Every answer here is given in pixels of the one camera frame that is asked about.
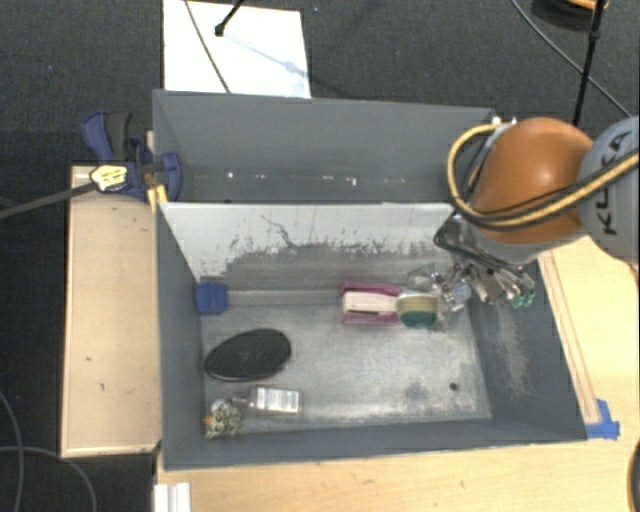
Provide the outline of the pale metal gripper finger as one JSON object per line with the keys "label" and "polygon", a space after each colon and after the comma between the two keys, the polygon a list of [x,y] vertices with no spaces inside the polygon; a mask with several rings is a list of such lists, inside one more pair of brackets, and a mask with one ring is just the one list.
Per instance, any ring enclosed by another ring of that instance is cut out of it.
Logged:
{"label": "pale metal gripper finger", "polygon": [[428,264],[412,270],[407,275],[407,287],[420,292],[444,294],[451,289],[451,267]]}
{"label": "pale metal gripper finger", "polygon": [[453,320],[465,309],[471,298],[471,288],[465,282],[459,282],[451,287],[444,287],[437,297],[436,325],[447,328]]}

